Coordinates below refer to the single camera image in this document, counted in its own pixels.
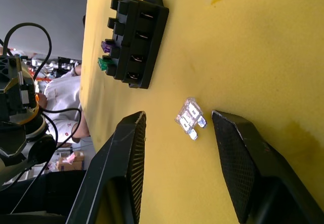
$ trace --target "black fuse holder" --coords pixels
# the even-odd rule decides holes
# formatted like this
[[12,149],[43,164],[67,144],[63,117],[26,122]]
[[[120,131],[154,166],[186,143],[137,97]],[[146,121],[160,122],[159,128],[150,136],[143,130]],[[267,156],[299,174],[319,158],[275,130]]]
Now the black fuse holder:
[[106,74],[128,83],[131,88],[148,89],[169,9],[162,0],[111,0],[116,18],[108,19],[113,29]]

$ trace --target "person's arm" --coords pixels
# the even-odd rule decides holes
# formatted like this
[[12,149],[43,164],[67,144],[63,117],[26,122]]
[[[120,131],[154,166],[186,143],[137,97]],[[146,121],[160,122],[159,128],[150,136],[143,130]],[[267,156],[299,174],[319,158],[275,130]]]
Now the person's arm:
[[74,68],[74,72],[77,76],[81,75],[81,64]]
[[[77,123],[73,125],[72,132],[75,131],[76,126],[77,126]],[[82,113],[81,114],[80,125],[79,125],[78,129],[76,130],[73,138],[81,139],[81,138],[85,138],[85,137],[88,137],[88,136],[90,136],[89,128],[88,128],[88,125],[87,125],[87,122],[86,122],[85,115]]]

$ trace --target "white shirt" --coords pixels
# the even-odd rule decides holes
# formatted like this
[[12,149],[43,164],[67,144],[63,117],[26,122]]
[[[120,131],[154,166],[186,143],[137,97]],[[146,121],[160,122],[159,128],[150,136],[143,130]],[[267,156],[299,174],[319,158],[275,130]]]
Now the white shirt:
[[[60,78],[49,82],[45,88],[44,94],[47,97],[47,110],[57,111],[67,108],[76,107],[81,109],[80,99],[80,76],[76,76],[74,69]],[[58,130],[58,142],[62,143],[72,133],[73,126],[79,119],[77,111],[67,111],[59,114],[46,113],[53,120]],[[49,131],[55,138],[55,131],[50,122]],[[75,143],[72,138],[68,140],[70,143]]]

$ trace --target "black cable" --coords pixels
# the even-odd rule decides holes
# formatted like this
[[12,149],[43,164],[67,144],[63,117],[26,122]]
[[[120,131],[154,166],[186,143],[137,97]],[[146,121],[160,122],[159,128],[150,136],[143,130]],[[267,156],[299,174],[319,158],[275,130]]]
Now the black cable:
[[87,147],[87,146],[89,146],[89,145],[93,145],[93,144],[86,144],[86,145],[83,145],[83,146],[80,146],[80,147],[76,147],[76,148],[73,148],[73,147],[72,147],[72,151],[73,151],[73,150],[76,150],[76,149],[81,149],[81,148],[83,148],[83,147]]
[[15,185],[18,182],[18,180],[21,178],[21,176],[24,175],[25,172],[26,172],[26,170],[22,171],[13,183],[11,183],[9,186],[5,187],[4,189],[1,189],[0,192],[5,191],[5,190],[11,188],[13,185]]
[[[4,46],[4,42],[0,39],[0,45]],[[8,49],[7,53],[9,54],[9,56],[13,56],[10,49]]]
[[7,54],[8,52],[8,43],[9,43],[9,39],[11,37],[11,35],[19,28],[21,27],[24,27],[24,26],[34,26],[34,27],[38,27],[39,29],[41,29],[47,36],[47,39],[49,40],[49,51],[48,51],[48,54],[45,58],[45,60],[41,63],[41,65],[38,67],[38,69],[36,70],[35,74],[34,74],[34,77],[33,79],[36,80],[37,78],[37,75],[38,73],[40,72],[40,70],[43,68],[43,66],[46,64],[46,62],[48,61],[50,55],[51,55],[51,52],[52,52],[52,41],[51,41],[51,37],[50,35],[48,34],[48,32],[45,30],[44,27],[42,27],[41,25],[38,25],[38,24],[35,24],[35,23],[21,23],[21,24],[18,24],[18,25],[15,25],[14,27],[12,27],[6,37],[5,37],[5,42],[4,42],[4,51],[3,51],[3,54]]
[[[75,134],[75,132],[77,131],[79,125],[80,125],[80,122],[81,122],[81,110],[78,109],[78,108],[67,108],[67,109],[64,109],[64,110],[59,110],[59,111],[51,111],[51,110],[47,110],[47,109],[44,109],[44,108],[41,108],[41,110],[43,110],[44,112],[46,113],[50,113],[50,114],[58,114],[58,113],[63,113],[63,112],[66,112],[66,111],[78,111],[79,113],[79,120],[78,120],[78,123],[77,123],[77,126],[75,128],[75,130],[72,132],[72,134],[66,138],[65,141],[63,141],[63,143],[61,143],[58,147],[56,147],[55,150],[57,150],[58,148],[60,148],[62,145],[64,145],[71,137],[73,137],[73,135]],[[22,199],[25,197],[25,195],[28,193],[28,191],[30,190],[31,186],[33,185],[33,183],[39,179],[39,177],[41,176],[42,172],[45,170],[45,168],[47,167],[48,163],[50,161],[48,160],[44,167],[41,169],[41,171],[39,172],[39,174],[37,175],[37,177],[33,180],[33,182],[31,182],[31,184],[28,186],[28,188],[26,189],[26,191],[24,192],[24,194],[22,195],[22,197],[20,198],[19,202],[17,203],[17,205],[15,206],[15,208],[11,211],[10,214],[13,214],[15,212],[15,210],[17,209],[17,207],[19,206],[20,202],[22,201]]]
[[42,172],[45,170],[45,168],[47,167],[48,163],[50,161],[47,161],[44,165],[44,167],[41,169],[41,171],[39,172],[39,174],[37,175],[36,178],[34,178],[34,180],[31,182],[31,184],[28,186],[28,188],[26,189],[26,191],[24,192],[24,194],[22,195],[22,197],[20,198],[20,200],[18,201],[17,205],[15,206],[15,208],[11,211],[10,214],[13,214],[15,212],[15,210],[17,209],[17,207],[19,206],[20,202],[22,201],[22,199],[25,197],[25,195],[28,193],[28,191],[30,190],[32,184],[39,179],[39,177],[41,176]]
[[73,135],[75,134],[75,132],[77,131],[77,129],[79,128],[80,126],[80,123],[81,123],[81,110],[79,108],[67,108],[67,109],[63,109],[63,110],[58,110],[58,111],[51,111],[51,110],[47,110],[47,109],[44,109],[42,108],[42,110],[46,113],[49,113],[49,114],[59,114],[59,113],[64,113],[66,111],[78,111],[79,113],[79,120],[78,120],[78,123],[77,123],[77,126],[75,128],[75,130],[72,132],[72,134],[65,140],[63,141],[63,143],[61,143],[58,147],[56,147],[56,149],[60,148],[62,145],[64,145],[70,138],[73,137]]
[[42,115],[52,124],[54,131],[55,131],[55,146],[57,146],[57,143],[59,142],[59,133],[58,130],[54,124],[54,122],[50,119],[49,116],[47,116],[46,114],[42,113]]

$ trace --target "yellow surface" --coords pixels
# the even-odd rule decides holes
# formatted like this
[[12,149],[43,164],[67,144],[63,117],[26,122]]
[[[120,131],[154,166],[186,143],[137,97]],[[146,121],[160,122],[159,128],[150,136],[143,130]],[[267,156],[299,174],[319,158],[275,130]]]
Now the yellow surface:
[[[324,0],[164,0],[149,90],[99,69],[110,1],[88,0],[80,98],[96,150],[124,116],[147,113],[141,224],[237,223],[213,109],[252,121],[324,208]],[[197,141],[174,122],[187,97],[209,123]]]

